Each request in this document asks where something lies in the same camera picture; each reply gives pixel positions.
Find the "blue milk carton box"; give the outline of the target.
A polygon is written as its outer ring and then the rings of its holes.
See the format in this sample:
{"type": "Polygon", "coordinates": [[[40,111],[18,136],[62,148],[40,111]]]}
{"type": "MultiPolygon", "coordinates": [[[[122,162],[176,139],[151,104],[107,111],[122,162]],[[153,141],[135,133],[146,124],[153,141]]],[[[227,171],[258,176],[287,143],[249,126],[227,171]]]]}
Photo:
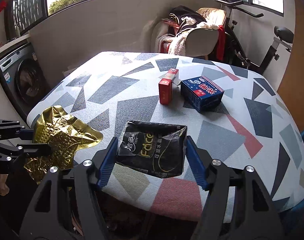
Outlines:
{"type": "Polygon", "coordinates": [[[180,91],[181,96],[198,112],[217,107],[225,92],[206,76],[181,81],[180,91]]]}

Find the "wooden wardrobe panel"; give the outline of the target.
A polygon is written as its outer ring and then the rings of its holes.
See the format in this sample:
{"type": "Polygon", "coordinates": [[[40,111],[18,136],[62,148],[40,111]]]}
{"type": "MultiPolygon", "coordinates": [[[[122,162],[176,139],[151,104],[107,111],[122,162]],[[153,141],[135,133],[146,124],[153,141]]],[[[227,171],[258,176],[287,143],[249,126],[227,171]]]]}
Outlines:
{"type": "Polygon", "coordinates": [[[304,130],[304,3],[295,0],[295,33],[292,52],[278,93],[300,132],[304,130]]]}

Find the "grey washing machine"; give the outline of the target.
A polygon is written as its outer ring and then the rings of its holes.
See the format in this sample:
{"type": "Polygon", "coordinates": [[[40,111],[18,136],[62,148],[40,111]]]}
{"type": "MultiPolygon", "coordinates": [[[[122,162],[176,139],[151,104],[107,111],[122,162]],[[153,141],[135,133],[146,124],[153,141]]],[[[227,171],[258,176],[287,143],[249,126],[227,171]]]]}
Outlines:
{"type": "Polygon", "coordinates": [[[30,111],[50,92],[31,43],[1,53],[0,84],[16,112],[26,121],[30,111]]]}

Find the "red cigarette box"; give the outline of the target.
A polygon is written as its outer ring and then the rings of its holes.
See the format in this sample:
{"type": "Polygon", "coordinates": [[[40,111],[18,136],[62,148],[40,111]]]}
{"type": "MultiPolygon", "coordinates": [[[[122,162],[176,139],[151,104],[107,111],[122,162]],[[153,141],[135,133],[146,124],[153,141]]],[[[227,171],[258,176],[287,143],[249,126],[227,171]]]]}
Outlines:
{"type": "Polygon", "coordinates": [[[178,86],[180,82],[178,69],[170,68],[170,70],[162,76],[159,82],[160,104],[168,105],[172,101],[173,86],[178,86]]]}

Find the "black exercise bike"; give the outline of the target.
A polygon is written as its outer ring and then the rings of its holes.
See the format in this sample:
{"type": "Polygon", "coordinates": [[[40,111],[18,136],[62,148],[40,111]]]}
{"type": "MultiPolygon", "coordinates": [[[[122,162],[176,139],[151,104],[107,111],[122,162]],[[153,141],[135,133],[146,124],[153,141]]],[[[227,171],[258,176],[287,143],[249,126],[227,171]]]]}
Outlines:
{"type": "Polygon", "coordinates": [[[246,56],[254,63],[260,64],[263,60],[275,37],[275,26],[286,27],[290,31],[295,30],[295,0],[283,0],[283,2],[283,16],[244,3],[239,6],[241,9],[254,15],[263,14],[263,16],[253,17],[238,9],[232,11],[232,20],[239,22],[234,32],[246,56]]]}

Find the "black tissue pack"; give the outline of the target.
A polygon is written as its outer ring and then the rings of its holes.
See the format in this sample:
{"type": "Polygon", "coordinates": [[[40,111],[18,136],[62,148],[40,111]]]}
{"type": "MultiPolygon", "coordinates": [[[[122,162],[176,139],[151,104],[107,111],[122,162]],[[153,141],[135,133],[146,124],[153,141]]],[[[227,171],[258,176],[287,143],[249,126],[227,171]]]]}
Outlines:
{"type": "Polygon", "coordinates": [[[117,164],[157,178],[180,176],[187,126],[128,121],[118,141],[117,164]]]}

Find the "gold foil wrapper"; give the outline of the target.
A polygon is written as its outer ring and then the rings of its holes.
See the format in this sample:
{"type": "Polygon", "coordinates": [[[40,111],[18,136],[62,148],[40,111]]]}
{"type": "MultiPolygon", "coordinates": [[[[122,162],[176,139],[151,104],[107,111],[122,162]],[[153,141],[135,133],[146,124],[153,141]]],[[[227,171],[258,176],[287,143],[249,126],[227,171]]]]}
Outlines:
{"type": "Polygon", "coordinates": [[[30,157],[24,166],[36,183],[41,182],[52,166],[62,170],[72,168],[76,151],[96,146],[103,139],[102,133],[67,113],[60,105],[46,108],[32,127],[32,142],[51,147],[51,154],[30,157]]]}

